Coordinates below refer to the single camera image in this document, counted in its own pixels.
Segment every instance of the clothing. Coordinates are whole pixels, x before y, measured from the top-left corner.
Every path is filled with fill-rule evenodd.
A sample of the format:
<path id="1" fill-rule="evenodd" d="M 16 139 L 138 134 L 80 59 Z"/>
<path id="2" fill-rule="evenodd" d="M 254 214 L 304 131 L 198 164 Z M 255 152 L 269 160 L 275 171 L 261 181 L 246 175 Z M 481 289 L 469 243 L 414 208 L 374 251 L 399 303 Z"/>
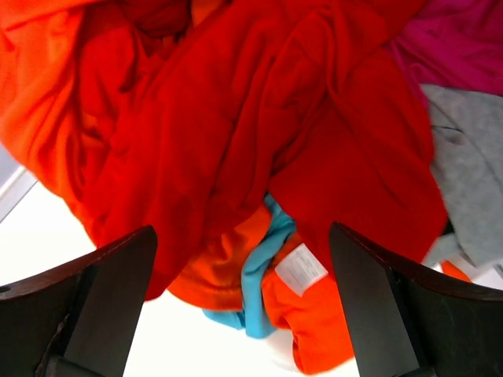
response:
<path id="1" fill-rule="evenodd" d="M 430 0 L 389 50 L 415 93 L 419 84 L 503 95 L 503 3 Z"/>
<path id="2" fill-rule="evenodd" d="M 264 203 L 249 219 L 206 245 L 206 252 L 192 258 L 171 282 L 169 292 L 199 308 L 242 311 L 241 270 L 270 232 L 273 216 Z M 227 318 L 236 319 L 232 314 Z"/>
<path id="3" fill-rule="evenodd" d="M 503 258 L 503 98 L 422 86 L 430 101 L 436 156 L 431 166 L 454 234 L 439 238 L 431 265 L 466 254 L 475 266 Z"/>
<path id="4" fill-rule="evenodd" d="M 211 320 L 236 329 L 245 328 L 246 335 L 256 339 L 265 338 L 275 330 L 264 311 L 262 278 L 274 255 L 296 230 L 292 218 L 283 212 L 271 195 L 266 196 L 264 203 L 273 215 L 273 219 L 266 236 L 250 253 L 243 266 L 241 273 L 243 310 L 204 310 L 204 315 Z"/>
<path id="5" fill-rule="evenodd" d="M 234 0 L 162 56 L 115 3 L 57 8 L 2 29 L 0 141 L 98 246 L 154 226 L 147 299 L 266 192 L 328 271 L 334 221 L 420 261 L 446 212 L 382 45 L 423 4 Z"/>
<path id="6" fill-rule="evenodd" d="M 275 267 L 294 248 L 278 253 L 268 268 L 262 282 L 263 300 L 271 323 L 292 330 L 297 368 L 313 375 L 354 357 L 353 347 L 333 276 L 323 277 L 298 296 L 276 273 Z"/>

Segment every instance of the gray garment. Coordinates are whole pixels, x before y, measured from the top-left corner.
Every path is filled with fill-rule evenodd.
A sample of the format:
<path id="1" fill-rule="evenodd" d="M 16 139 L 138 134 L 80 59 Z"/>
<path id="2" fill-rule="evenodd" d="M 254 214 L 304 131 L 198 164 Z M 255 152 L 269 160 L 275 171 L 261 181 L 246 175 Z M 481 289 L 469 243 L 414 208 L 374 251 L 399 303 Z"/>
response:
<path id="1" fill-rule="evenodd" d="M 503 258 L 503 97 L 424 85 L 435 141 L 431 166 L 455 234 L 425 264 L 465 254 L 474 266 Z"/>

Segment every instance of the fabric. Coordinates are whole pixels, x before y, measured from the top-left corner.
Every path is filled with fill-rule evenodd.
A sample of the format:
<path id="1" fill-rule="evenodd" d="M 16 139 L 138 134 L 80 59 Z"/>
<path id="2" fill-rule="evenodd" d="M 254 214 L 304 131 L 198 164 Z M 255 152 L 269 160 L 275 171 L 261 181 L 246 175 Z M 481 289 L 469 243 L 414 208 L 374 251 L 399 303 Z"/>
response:
<path id="1" fill-rule="evenodd" d="M 389 45 L 416 94 L 419 84 L 503 95 L 503 2 L 430 0 Z"/>
<path id="2" fill-rule="evenodd" d="M 270 227 L 278 224 L 277 220 L 274 222 L 274 215 L 265 202 L 245 222 L 206 245 L 206 252 L 189 261 L 170 284 L 169 292 L 199 308 L 240 312 L 244 297 L 242 284 L 245 284 L 241 270 L 245 262 L 250 263 L 247 261 L 251 253 L 255 253 Z"/>
<path id="3" fill-rule="evenodd" d="M 243 310 L 204 311 L 204 315 L 211 320 L 236 329 L 244 328 L 247 336 L 256 339 L 263 339 L 276 329 L 264 311 L 262 278 L 274 255 L 296 230 L 292 218 L 283 212 L 271 195 L 266 196 L 264 203 L 273 215 L 273 219 L 266 236 L 250 253 L 242 269 Z"/>
<path id="4" fill-rule="evenodd" d="M 115 3 L 26 16 L 2 29 L 0 141 L 97 245 L 154 226 L 147 299 L 266 192 L 326 266 L 334 221 L 420 261 L 446 212 L 382 46 L 424 1 L 234 0 L 161 57 Z"/>
<path id="5" fill-rule="evenodd" d="M 503 98 L 423 86 L 436 156 L 431 166 L 454 234 L 440 237 L 429 265 L 456 255 L 474 266 L 503 258 Z"/>
<path id="6" fill-rule="evenodd" d="M 453 265 L 451 262 L 443 262 L 442 263 L 442 271 L 444 274 L 450 277 L 454 277 L 459 280 L 466 281 L 467 283 L 471 283 L 472 281 L 468 276 L 466 276 L 463 271 Z"/>
<path id="7" fill-rule="evenodd" d="M 295 249 L 294 245 L 281 250 L 268 268 L 262 282 L 263 300 L 271 323 L 292 330 L 297 368 L 313 375 L 334 369 L 354 353 L 333 276 L 325 276 L 300 297 L 275 272 L 276 265 Z"/>

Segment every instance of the clothing tag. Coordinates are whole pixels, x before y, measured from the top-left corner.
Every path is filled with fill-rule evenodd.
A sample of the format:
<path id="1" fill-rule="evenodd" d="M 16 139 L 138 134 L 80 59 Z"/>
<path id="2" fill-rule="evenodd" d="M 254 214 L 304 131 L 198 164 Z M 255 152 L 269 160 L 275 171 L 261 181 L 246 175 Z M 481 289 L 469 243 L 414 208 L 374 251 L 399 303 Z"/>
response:
<path id="1" fill-rule="evenodd" d="M 304 243 L 283 259 L 275 271 L 298 296 L 329 274 Z"/>

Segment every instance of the white floor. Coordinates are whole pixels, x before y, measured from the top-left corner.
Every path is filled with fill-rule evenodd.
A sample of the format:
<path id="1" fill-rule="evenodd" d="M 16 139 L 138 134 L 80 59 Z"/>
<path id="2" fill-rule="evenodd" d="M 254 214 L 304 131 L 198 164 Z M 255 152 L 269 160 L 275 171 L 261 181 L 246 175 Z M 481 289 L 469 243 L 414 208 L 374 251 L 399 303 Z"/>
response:
<path id="1" fill-rule="evenodd" d="M 37 184 L 0 223 L 0 286 L 92 250 L 63 201 Z M 248 339 L 166 293 L 144 305 L 125 376 L 299 375 L 294 372 L 291 344 L 286 331 L 265 341 Z M 351 361 L 325 375 L 358 377 L 358 369 Z"/>

